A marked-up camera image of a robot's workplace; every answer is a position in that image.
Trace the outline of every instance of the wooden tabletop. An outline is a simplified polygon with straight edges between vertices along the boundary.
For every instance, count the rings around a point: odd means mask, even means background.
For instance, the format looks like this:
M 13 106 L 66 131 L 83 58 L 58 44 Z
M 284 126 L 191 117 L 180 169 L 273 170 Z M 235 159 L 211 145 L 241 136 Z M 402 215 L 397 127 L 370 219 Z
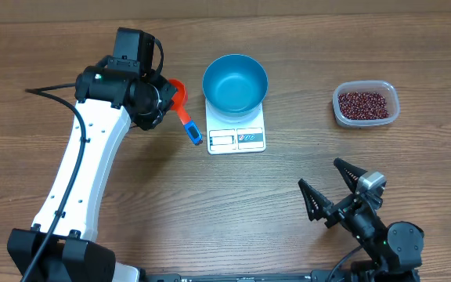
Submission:
M 193 275 L 329 269 L 357 242 L 307 219 L 297 181 L 339 201 L 348 191 L 332 161 L 342 157 L 387 176 L 385 224 L 424 229 L 423 281 L 451 279 L 451 13 L 437 13 L 0 25 L 0 281 L 20 279 L 6 241 L 44 203 L 73 119 L 23 89 L 74 81 L 112 53 L 118 27 L 161 40 L 163 74 L 186 83 L 202 133 L 209 63 L 244 53 L 269 74 L 264 153 L 211 156 L 175 113 L 127 134 L 99 218 L 98 243 L 119 262 Z M 333 91 L 368 79 L 396 87 L 399 118 L 340 128 Z M 70 90 L 56 94 L 74 102 Z

